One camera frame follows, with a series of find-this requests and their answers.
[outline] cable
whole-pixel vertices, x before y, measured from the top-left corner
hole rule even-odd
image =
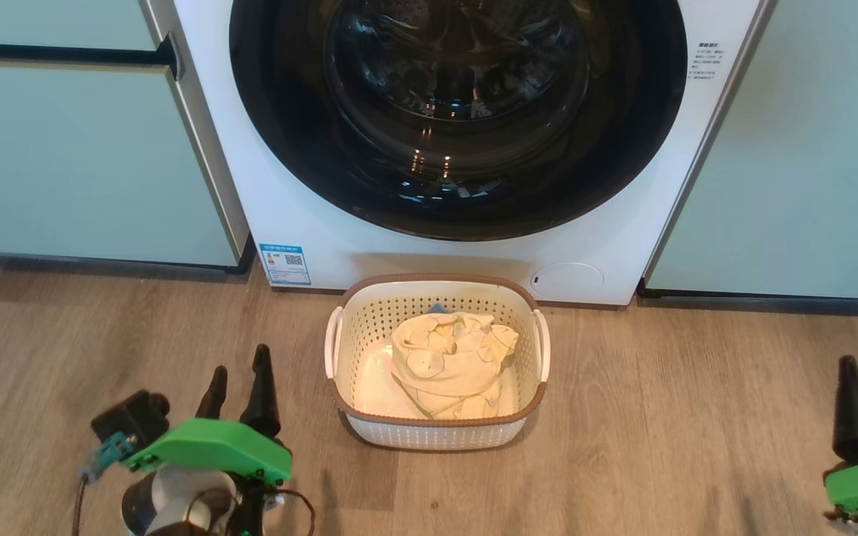
[[[78,536],[81,530],[81,506],[85,502],[85,486],[88,477],[82,477],[78,485],[78,497],[74,501],[74,511],[71,513],[71,536]]]
[[[208,493],[214,493],[214,492],[221,492],[221,493],[227,495],[231,499],[231,509],[229,509],[228,512],[223,513],[221,515],[221,517],[227,515],[228,513],[231,515],[234,515],[234,510],[236,509],[236,506],[238,506],[238,497],[236,495],[234,495],[234,493],[231,493],[231,491],[228,491],[228,489],[225,489],[225,488],[207,488],[204,491],[198,492],[197,495],[194,495],[194,499],[191,499],[191,502],[188,504],[187,512],[184,512],[184,521],[188,522],[188,533],[190,533],[191,536],[194,536],[194,530],[191,529],[191,523],[190,523],[191,522],[191,510],[194,510],[194,505],[195,505],[195,503],[197,503],[197,501],[200,501]]]
[[[313,536],[314,530],[317,528],[317,510],[310,504],[310,500],[307,499],[307,496],[296,491],[296,489],[277,489],[276,492],[283,493],[284,495],[293,495],[295,497],[299,497],[303,501],[304,505],[307,506],[307,509],[310,510],[310,532],[307,533],[307,536]]]

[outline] washing machine door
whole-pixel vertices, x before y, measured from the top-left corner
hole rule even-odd
[[[528,235],[609,200],[687,78],[677,0],[235,0],[231,59],[297,179],[440,240]]]

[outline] cabinet door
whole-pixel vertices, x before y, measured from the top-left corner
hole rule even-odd
[[[858,299],[858,2],[777,3],[646,283]]]
[[[171,84],[0,64],[0,253],[236,265]]]
[[[0,0],[0,44],[152,51],[143,0]]]

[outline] beige cloth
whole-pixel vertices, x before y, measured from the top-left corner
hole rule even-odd
[[[518,333],[491,315],[429,313],[393,330],[393,376],[432,418],[496,417]]]

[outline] front-loading washing machine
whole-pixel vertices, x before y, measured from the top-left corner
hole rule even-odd
[[[176,0],[273,286],[629,303],[758,0]]]

